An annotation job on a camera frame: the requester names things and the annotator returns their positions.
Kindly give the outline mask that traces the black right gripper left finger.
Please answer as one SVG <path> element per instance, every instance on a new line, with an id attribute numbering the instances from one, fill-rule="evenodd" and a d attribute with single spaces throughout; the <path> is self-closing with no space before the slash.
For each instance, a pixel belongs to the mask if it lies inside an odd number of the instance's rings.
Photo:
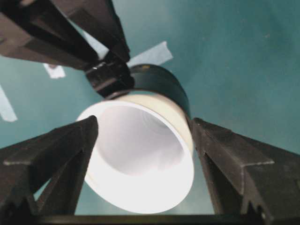
<path id="1" fill-rule="evenodd" d="M 0 215 L 72 215 L 98 122 L 89 116 L 0 150 Z"/>

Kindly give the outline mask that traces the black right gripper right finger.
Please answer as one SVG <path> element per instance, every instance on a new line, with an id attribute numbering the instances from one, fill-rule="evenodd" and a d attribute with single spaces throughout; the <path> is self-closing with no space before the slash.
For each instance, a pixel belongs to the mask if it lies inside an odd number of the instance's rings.
<path id="1" fill-rule="evenodd" d="M 216 214 L 300 220 L 300 156 L 199 118 L 191 134 Z"/>

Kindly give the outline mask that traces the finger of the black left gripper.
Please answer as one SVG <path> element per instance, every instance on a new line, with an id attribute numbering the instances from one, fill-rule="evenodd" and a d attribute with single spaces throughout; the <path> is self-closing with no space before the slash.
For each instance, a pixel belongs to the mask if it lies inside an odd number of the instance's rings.
<path id="1" fill-rule="evenodd" d="M 110 0 L 22 0 L 22 22 L 38 37 L 80 59 L 96 54 L 80 37 L 74 25 L 102 43 L 122 60 L 130 59 L 122 25 Z"/>
<path id="2" fill-rule="evenodd" d="M 4 57 L 86 69 L 98 60 L 98 54 L 77 31 L 75 34 L 83 43 L 65 43 L 36 26 L 30 33 L 0 14 L 0 54 Z"/>

